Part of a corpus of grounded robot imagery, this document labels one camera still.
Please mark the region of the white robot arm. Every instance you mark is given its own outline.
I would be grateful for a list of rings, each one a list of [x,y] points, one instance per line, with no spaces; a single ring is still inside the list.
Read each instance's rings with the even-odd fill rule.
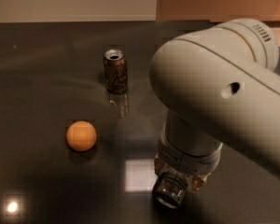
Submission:
[[[162,45],[149,67],[168,108],[157,174],[174,169],[201,187],[228,145],[280,179],[279,47],[253,19],[223,22]]]

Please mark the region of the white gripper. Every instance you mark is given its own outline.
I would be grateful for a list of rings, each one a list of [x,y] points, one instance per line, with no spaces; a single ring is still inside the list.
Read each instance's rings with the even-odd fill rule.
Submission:
[[[206,184],[208,177],[211,175],[210,173],[216,170],[220,160],[221,149],[222,143],[209,154],[194,156],[183,153],[175,147],[160,141],[154,158],[155,174],[161,176],[174,168],[179,173],[187,175],[188,190],[195,193]]]

